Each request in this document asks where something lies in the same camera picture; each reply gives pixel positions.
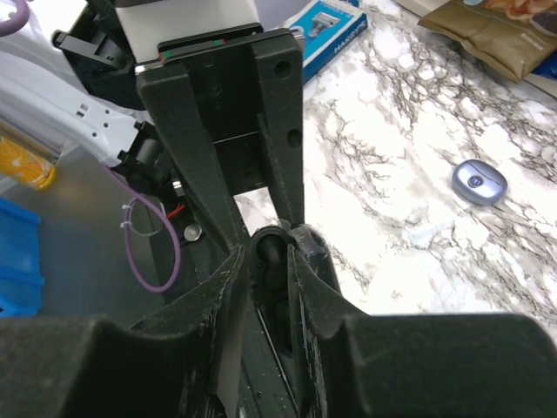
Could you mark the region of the blue doritos bag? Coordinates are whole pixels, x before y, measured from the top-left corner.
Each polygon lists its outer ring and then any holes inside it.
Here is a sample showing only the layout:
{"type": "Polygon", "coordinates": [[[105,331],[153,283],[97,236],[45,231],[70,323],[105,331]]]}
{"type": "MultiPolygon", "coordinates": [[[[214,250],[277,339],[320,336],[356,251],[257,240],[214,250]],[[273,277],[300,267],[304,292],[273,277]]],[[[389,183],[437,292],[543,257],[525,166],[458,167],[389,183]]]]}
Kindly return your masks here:
{"type": "Polygon", "coordinates": [[[557,78],[557,52],[553,53],[550,57],[546,58],[535,70],[534,74],[550,78],[557,78]]]}

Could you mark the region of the blue-purple earbud charging case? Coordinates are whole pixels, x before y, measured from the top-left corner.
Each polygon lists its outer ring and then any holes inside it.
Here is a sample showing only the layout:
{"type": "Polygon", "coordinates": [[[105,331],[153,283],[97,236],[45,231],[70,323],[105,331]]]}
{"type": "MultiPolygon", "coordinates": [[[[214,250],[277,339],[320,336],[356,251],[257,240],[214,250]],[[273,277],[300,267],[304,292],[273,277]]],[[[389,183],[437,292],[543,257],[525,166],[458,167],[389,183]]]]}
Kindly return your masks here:
{"type": "Polygon", "coordinates": [[[452,175],[453,189],[478,206],[494,206],[507,194],[508,183],[496,168],[478,159],[457,165],[452,175]]]}

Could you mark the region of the blue razor package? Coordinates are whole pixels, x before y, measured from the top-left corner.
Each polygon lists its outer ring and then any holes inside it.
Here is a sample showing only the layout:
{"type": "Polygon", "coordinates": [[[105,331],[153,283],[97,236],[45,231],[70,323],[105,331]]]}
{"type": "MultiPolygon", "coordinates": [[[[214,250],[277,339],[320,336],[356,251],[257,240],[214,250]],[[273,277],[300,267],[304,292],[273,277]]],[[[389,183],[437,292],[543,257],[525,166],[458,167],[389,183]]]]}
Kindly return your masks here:
{"type": "Polygon", "coordinates": [[[359,1],[323,0],[311,1],[283,27],[302,44],[305,84],[368,28],[368,20],[359,1]]]}

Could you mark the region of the blue plastic bin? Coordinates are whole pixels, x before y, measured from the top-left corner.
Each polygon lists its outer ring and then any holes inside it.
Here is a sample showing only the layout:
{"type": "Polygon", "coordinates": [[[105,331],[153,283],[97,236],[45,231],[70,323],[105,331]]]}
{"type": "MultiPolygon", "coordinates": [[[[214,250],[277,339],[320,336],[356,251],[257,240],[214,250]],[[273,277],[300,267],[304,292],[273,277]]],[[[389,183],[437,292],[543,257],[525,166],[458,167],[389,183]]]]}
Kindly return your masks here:
{"type": "Polygon", "coordinates": [[[33,316],[43,306],[40,267],[41,218],[1,200],[1,315],[33,316]]]}

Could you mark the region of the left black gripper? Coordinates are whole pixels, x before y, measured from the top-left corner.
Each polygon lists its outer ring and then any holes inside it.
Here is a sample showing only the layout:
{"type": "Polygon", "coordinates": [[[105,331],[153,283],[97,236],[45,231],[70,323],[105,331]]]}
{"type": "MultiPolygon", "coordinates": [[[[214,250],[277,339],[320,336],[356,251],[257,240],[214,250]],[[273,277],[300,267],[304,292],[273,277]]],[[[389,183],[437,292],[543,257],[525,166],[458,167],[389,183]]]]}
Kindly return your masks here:
{"type": "Polygon", "coordinates": [[[229,191],[266,186],[281,219],[305,222],[302,81],[302,52],[287,29],[165,41],[136,68],[138,94],[186,196],[225,251],[246,242],[229,191]]]}

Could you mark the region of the orange patterned can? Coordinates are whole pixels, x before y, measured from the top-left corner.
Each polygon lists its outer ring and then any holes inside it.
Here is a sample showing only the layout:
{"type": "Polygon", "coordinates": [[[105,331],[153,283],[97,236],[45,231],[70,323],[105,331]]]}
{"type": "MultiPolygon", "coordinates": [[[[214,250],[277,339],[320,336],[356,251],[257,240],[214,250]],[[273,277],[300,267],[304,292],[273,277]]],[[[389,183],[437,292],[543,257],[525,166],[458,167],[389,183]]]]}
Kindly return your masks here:
{"type": "Polygon", "coordinates": [[[1,173],[40,191],[52,185],[57,168],[44,157],[29,135],[2,122],[1,173]]]}

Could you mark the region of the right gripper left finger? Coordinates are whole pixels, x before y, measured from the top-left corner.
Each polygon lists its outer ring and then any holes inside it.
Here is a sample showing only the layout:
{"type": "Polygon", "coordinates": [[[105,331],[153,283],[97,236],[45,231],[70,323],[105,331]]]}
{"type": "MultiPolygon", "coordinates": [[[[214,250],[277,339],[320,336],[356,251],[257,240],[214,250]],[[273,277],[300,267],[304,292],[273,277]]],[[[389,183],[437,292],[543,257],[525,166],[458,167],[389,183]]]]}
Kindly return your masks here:
{"type": "Polygon", "coordinates": [[[159,349],[135,325],[102,316],[2,320],[2,416],[144,417],[139,409],[153,398],[146,364],[159,349]]]}

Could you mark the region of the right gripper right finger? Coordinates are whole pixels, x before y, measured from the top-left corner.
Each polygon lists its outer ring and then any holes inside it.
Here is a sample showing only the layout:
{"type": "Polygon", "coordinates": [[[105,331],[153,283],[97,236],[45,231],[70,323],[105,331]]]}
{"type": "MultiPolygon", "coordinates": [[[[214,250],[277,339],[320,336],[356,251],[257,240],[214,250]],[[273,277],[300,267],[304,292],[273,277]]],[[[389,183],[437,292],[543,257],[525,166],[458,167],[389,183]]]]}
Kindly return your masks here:
{"type": "Polygon", "coordinates": [[[516,313],[371,316],[287,253],[303,417],[553,417],[556,347],[516,313]]]}

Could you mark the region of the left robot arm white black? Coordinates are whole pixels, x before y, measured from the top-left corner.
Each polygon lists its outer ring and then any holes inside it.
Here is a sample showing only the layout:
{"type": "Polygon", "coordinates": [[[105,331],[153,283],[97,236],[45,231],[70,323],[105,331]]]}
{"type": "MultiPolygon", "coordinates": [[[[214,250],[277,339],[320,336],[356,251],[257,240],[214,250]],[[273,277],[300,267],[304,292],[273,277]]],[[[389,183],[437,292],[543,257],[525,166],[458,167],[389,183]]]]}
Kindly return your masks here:
{"type": "Polygon", "coordinates": [[[1,119],[185,206],[223,249],[247,238],[241,193],[305,220],[302,50],[253,1],[4,1],[1,119]]]}

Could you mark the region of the black earbud charging case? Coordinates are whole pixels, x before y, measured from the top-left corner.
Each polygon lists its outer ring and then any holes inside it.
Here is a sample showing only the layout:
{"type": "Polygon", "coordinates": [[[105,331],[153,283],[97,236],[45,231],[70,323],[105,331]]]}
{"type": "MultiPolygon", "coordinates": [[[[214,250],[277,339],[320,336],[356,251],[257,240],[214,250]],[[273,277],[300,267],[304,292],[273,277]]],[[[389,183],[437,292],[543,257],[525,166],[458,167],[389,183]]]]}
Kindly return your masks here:
{"type": "Polygon", "coordinates": [[[279,222],[274,226],[265,226],[258,229],[252,236],[249,261],[252,267],[252,297],[256,308],[262,313],[268,334],[271,337],[273,346],[278,350],[278,346],[272,338],[271,309],[277,300],[286,298],[289,302],[288,294],[288,247],[294,246],[299,250],[313,272],[335,292],[340,291],[338,276],[336,274],[329,246],[318,231],[310,225],[303,224],[293,228],[285,221],[279,222]],[[271,292],[265,289],[261,280],[261,266],[258,264],[256,253],[256,242],[258,236],[267,230],[278,230],[287,239],[286,249],[286,287],[281,292],[271,292]]]}

